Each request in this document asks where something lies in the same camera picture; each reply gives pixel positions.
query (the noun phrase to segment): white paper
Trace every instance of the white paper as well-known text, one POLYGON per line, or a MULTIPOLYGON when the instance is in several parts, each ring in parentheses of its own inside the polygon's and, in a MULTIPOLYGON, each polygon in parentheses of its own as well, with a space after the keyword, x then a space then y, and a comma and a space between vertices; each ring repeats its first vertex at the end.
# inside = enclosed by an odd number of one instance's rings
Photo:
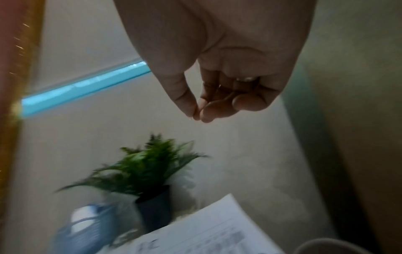
POLYGON ((231 194, 109 254, 282 254, 231 194))

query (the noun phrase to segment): green leaves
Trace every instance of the green leaves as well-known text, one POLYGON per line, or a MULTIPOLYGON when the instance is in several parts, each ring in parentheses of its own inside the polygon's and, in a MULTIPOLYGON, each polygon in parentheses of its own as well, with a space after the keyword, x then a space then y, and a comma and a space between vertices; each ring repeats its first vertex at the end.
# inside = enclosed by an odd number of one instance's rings
POLYGON ((113 165, 104 164, 92 174, 58 191, 76 186, 90 186, 109 192, 141 195, 162 186, 174 173, 204 154, 191 152, 194 142, 175 145, 173 139, 164 140, 162 135, 151 135, 145 145, 131 149, 120 148, 125 156, 113 165))

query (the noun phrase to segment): hand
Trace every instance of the hand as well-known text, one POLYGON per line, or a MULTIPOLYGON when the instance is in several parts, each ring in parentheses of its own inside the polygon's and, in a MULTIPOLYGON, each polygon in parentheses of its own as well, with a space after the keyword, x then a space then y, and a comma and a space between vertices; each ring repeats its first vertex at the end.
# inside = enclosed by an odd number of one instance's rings
POLYGON ((315 0, 115 0, 134 47, 172 101, 203 122, 267 108, 306 41, 315 0), (198 60, 198 101, 184 71, 198 60), (254 82, 236 78, 259 77, 254 82))

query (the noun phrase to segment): blue light strip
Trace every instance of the blue light strip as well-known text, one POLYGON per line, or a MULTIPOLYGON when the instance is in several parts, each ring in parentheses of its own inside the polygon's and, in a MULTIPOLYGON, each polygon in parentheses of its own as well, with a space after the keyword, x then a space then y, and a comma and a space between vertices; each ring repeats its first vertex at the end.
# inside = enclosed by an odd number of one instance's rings
POLYGON ((44 109, 94 93, 148 72, 150 72, 149 67, 142 61, 95 77, 63 85, 59 88, 29 95, 22 99, 22 116, 30 116, 44 109))

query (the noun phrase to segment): black plant pot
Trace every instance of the black plant pot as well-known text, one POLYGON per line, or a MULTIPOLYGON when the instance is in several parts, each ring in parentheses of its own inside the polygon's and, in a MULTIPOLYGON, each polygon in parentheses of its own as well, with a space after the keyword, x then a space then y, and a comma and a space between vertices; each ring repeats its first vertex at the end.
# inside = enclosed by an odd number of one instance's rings
POLYGON ((158 190, 142 194, 135 200, 145 229, 148 232, 167 226, 172 220, 170 187, 161 186, 158 190))

